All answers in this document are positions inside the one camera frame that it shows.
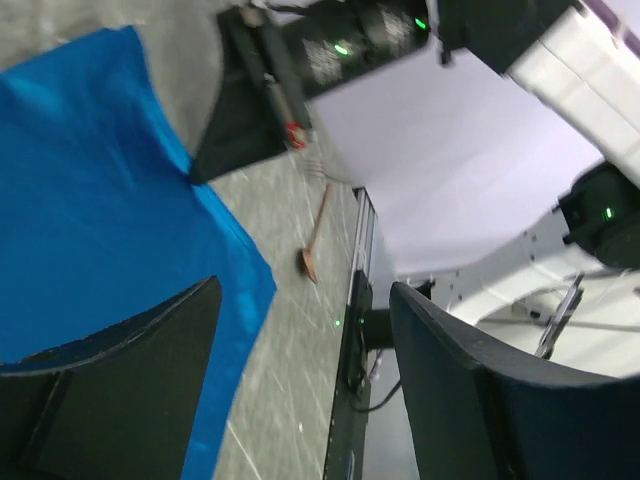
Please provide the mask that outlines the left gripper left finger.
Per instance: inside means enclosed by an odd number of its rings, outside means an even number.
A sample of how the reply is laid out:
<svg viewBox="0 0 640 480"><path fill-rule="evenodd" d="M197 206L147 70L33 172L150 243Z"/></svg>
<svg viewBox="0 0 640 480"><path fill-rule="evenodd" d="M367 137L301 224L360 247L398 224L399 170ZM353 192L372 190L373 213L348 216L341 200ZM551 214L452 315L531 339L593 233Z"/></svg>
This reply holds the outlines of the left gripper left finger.
<svg viewBox="0 0 640 480"><path fill-rule="evenodd" d="M222 289L208 278L139 315L1 367L5 479L181 476Z"/></svg>

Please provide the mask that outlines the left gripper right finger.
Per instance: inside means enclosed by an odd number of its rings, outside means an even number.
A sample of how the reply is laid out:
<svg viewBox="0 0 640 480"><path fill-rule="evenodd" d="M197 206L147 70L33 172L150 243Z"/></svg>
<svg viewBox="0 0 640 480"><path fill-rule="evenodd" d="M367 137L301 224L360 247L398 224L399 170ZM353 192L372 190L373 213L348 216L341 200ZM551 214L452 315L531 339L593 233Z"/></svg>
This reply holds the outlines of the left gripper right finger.
<svg viewBox="0 0 640 480"><path fill-rule="evenodd" d="M403 283L392 336L424 479L635 479L639 380L512 347Z"/></svg>

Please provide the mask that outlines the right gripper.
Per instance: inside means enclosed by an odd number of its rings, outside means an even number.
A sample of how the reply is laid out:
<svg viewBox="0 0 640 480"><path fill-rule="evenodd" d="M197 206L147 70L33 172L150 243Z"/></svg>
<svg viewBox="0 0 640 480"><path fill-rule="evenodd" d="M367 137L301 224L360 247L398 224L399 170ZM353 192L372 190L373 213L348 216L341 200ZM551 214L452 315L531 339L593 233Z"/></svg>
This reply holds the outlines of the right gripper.
<svg viewBox="0 0 640 480"><path fill-rule="evenodd" d="M431 34L424 1L324 0L267 7L296 18L280 29L265 9L227 9L215 16L222 76L189 169L194 185L305 149L312 142L306 98L413 54Z"/></svg>

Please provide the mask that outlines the blue cloth napkin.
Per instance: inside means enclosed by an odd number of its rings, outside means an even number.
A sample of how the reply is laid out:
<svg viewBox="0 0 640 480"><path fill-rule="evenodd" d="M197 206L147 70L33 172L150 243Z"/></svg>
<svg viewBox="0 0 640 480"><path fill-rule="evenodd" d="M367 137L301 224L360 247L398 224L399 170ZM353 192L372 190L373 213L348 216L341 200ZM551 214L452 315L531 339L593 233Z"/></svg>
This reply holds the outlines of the blue cloth napkin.
<svg viewBox="0 0 640 480"><path fill-rule="evenodd" d="M212 477L276 293L270 266L189 154L131 26L1 74L1 357L16 361L142 313L208 277L218 329L185 479Z"/></svg>

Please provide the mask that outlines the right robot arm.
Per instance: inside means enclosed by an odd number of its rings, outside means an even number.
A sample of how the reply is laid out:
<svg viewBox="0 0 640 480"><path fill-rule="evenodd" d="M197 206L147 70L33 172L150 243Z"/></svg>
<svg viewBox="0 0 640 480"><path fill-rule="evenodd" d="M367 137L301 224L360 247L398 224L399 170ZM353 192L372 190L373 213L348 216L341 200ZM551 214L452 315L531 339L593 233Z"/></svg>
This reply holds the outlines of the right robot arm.
<svg viewBox="0 0 640 480"><path fill-rule="evenodd" d="M239 1L196 184L316 139L372 197L399 276L476 320L639 266L639 40L602 1Z"/></svg>

